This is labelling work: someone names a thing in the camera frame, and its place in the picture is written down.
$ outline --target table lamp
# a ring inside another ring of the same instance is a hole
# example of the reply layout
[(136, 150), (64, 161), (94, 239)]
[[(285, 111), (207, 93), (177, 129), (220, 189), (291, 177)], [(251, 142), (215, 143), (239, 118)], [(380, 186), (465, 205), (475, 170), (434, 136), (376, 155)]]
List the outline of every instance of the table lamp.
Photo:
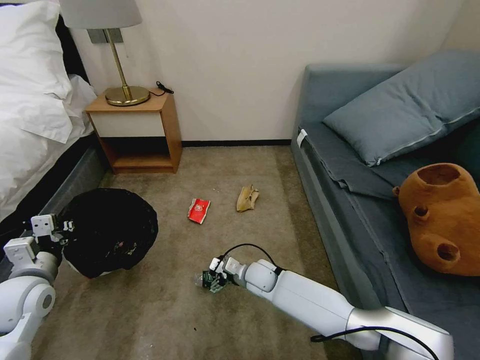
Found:
[(69, 28), (105, 30), (121, 78), (121, 87), (106, 91), (107, 103), (130, 106), (147, 101), (150, 92), (146, 88), (127, 85), (110, 32), (110, 29), (127, 28), (142, 22), (135, 0), (60, 0), (60, 8), (65, 25)]

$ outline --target sofa armrest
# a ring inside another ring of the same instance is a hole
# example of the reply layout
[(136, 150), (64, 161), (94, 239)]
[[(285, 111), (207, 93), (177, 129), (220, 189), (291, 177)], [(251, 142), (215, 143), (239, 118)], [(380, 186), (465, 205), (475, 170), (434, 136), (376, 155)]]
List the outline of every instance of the sofa armrest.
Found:
[(293, 138), (297, 137), (300, 122), (322, 121), (404, 68), (397, 64), (308, 65), (303, 76)]

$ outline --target black trash bag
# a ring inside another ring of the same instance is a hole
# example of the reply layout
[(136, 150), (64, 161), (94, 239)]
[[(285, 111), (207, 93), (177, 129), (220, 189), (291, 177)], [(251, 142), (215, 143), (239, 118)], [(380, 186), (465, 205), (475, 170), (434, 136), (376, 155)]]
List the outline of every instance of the black trash bag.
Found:
[(159, 226), (157, 213), (137, 194), (124, 189), (97, 188), (73, 198), (58, 219), (73, 221), (66, 232), (65, 259), (82, 275), (131, 269), (152, 247)]

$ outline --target brass lamp base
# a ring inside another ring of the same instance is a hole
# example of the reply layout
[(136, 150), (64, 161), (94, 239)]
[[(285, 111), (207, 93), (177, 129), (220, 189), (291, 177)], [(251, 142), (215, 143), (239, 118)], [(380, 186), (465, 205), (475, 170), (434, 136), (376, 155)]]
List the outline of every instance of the brass lamp base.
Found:
[(122, 86), (108, 89), (106, 102), (114, 106), (132, 106), (150, 99), (150, 91), (141, 86)]

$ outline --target beige carpet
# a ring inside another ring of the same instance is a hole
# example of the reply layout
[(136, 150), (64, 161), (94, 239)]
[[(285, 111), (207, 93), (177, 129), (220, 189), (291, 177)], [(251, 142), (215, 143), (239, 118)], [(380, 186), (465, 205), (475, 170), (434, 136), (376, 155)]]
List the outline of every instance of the beige carpet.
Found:
[[(250, 183), (260, 190), (255, 210), (237, 213), (240, 188)], [(34, 359), (360, 358), (340, 340), (310, 343), (313, 331), (243, 288), (212, 294), (193, 284), (214, 256), (252, 242), (279, 266), (336, 288), (289, 147), (186, 148), (175, 175), (108, 174), (102, 186), (148, 201), (157, 240), (132, 270), (93, 280), (63, 262)], [(211, 200), (202, 225), (187, 219), (192, 198)], [(232, 255), (246, 263), (262, 257), (247, 248)]]

